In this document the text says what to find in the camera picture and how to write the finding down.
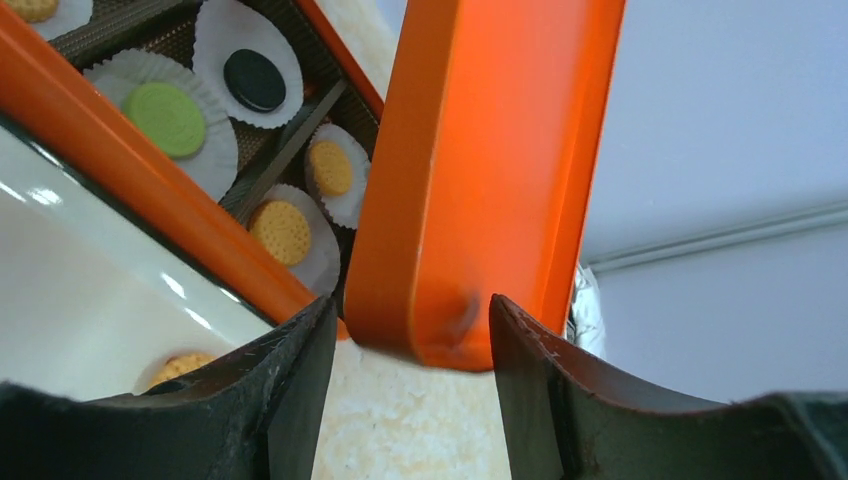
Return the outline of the black sandwich cookie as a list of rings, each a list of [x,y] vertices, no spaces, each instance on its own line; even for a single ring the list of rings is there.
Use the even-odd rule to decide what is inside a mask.
[[[267,57],[251,49],[236,50],[227,58],[223,79],[236,101],[254,112],[270,113],[286,97],[281,72]]]

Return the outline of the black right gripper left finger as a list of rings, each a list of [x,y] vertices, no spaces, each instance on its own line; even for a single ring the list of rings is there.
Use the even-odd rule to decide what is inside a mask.
[[[140,395],[1,387],[5,479],[307,479],[336,344],[329,297]]]

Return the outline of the orange cookie box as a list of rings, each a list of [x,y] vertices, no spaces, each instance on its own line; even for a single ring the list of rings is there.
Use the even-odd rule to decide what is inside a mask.
[[[220,199],[203,192],[83,75],[133,48],[192,66],[207,1],[98,1],[87,24],[54,40],[3,7],[1,111],[191,265],[280,324],[314,294],[249,236],[248,218],[274,184],[304,185],[307,142],[319,125],[337,120],[372,149],[381,108],[317,2],[251,1],[248,8],[292,45],[306,98],[284,126],[226,119],[236,173],[225,179]]]

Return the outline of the orange box lid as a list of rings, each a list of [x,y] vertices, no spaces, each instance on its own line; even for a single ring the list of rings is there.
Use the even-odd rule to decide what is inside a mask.
[[[565,329],[622,1],[411,1],[344,294],[359,345],[492,366],[502,294]]]

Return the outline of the green sandwich cookie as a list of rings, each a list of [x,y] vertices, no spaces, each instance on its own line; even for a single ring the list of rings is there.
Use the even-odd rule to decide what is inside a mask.
[[[198,152],[206,138],[206,120],[198,104],[166,82],[135,87],[121,104],[123,114],[171,158]]]

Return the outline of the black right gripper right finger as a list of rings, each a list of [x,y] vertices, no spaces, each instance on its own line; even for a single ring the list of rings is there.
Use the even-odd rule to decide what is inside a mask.
[[[631,375],[513,301],[489,306],[515,479],[843,479],[847,396],[780,392],[723,404]]]

